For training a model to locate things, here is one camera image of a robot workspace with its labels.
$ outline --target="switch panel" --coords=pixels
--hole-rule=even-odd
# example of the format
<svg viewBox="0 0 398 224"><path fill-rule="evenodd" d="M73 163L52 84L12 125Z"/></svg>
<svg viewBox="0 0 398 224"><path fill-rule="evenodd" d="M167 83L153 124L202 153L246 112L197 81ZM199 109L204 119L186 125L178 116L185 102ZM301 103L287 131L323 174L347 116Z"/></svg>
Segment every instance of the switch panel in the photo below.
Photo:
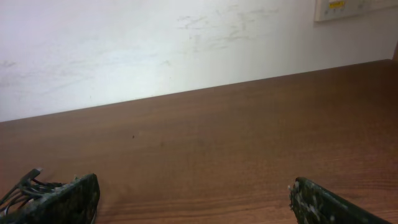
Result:
<svg viewBox="0 0 398 224"><path fill-rule="evenodd" d="M370 6L371 0L317 0L315 21L364 14L369 11Z"/></svg>
<svg viewBox="0 0 398 224"><path fill-rule="evenodd" d="M328 21L398 6L398 0L317 0L315 21Z"/></svg>

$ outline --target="yellow label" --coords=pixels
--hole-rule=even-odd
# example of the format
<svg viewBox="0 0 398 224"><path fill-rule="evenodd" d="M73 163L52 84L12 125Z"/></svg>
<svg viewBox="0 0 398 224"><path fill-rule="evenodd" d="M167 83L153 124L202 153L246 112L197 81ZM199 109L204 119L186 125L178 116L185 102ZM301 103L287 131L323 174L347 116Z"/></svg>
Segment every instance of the yellow label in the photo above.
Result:
<svg viewBox="0 0 398 224"><path fill-rule="evenodd" d="M331 2L329 3L329 8L330 9L337 9L337 8L341 8L344 6L344 1L336 1L336 2Z"/></svg>

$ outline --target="wooden table surface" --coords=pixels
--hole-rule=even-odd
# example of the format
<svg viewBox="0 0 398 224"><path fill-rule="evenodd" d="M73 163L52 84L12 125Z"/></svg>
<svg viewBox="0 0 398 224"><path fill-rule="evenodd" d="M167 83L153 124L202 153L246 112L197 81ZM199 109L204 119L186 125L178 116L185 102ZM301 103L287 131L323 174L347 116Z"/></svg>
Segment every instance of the wooden table surface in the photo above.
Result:
<svg viewBox="0 0 398 224"><path fill-rule="evenodd" d="M398 62L0 123L0 193L35 167L97 174L97 223L296 223L298 176L397 223Z"/></svg>

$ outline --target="wire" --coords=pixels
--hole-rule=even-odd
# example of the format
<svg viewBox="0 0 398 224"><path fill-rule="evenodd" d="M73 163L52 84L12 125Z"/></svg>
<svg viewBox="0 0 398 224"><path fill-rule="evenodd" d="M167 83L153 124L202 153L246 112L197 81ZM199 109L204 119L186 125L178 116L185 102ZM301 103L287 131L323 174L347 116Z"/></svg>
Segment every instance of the wire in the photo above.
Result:
<svg viewBox="0 0 398 224"><path fill-rule="evenodd" d="M21 198L22 196L23 196L23 195L18 195L18 196L16 196L16 197L14 197L14 198L8 203L8 205L7 205L7 206L5 207L5 209L4 209L4 214L5 214L5 215L7 215L8 210L10 209L11 205L14 205L15 203L18 203L18 202L16 202L17 199Z"/></svg>
<svg viewBox="0 0 398 224"><path fill-rule="evenodd" d="M26 205L26 203L28 203L30 200L32 200L32 199L35 199L34 197L29 197L29 198L27 198L26 200L25 200L25 202L24 203L22 203L19 207L18 207L18 209L20 209L20 208L22 208L24 205Z"/></svg>
<svg viewBox="0 0 398 224"><path fill-rule="evenodd" d="M33 187L29 188L29 190L33 190L34 192L36 192L38 194L45 194L45 192L38 191L38 190L34 189Z"/></svg>
<svg viewBox="0 0 398 224"><path fill-rule="evenodd" d="M24 188L22 188L22 187L20 187L19 189L20 189L22 192L24 192L25 194L29 195L29 196L43 197L42 194L38 194L38 193L34 193L34 192L31 192L31 191L28 191L28 190L26 190L26 189L24 189Z"/></svg>
<svg viewBox="0 0 398 224"><path fill-rule="evenodd" d="M8 197L17 189L17 186L15 185L8 193L0 200L0 205L2 205L4 202L8 201Z"/></svg>
<svg viewBox="0 0 398 224"><path fill-rule="evenodd" d="M6 198L3 202L1 202L1 203L0 203L0 206L3 205L4 203L6 203L6 202L7 202L8 200L10 200L11 198L13 198L13 196L19 194L20 192L21 192L21 191L15 192L15 190L14 190L14 193L10 194L10 195L8 196L8 198Z"/></svg>
<svg viewBox="0 0 398 224"><path fill-rule="evenodd" d="M32 188L34 188L40 192L45 192L45 193L50 193L51 191L54 191L54 187L42 186L39 184L32 185Z"/></svg>
<svg viewBox="0 0 398 224"><path fill-rule="evenodd" d="M36 184L43 185L43 186L47 186L47 184L41 183L40 181L38 181L38 180L36 180L36 179L32 179L32 181L35 182Z"/></svg>

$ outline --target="wood grain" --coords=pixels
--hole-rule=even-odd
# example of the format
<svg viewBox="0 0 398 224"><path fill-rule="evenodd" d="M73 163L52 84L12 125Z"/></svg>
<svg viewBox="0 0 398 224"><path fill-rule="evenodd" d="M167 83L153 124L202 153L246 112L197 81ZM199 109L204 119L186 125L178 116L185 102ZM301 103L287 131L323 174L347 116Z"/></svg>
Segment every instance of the wood grain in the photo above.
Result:
<svg viewBox="0 0 398 224"><path fill-rule="evenodd" d="M3 122L0 193L94 172L97 223L296 223L304 176L397 223L397 83L383 60Z"/></svg>

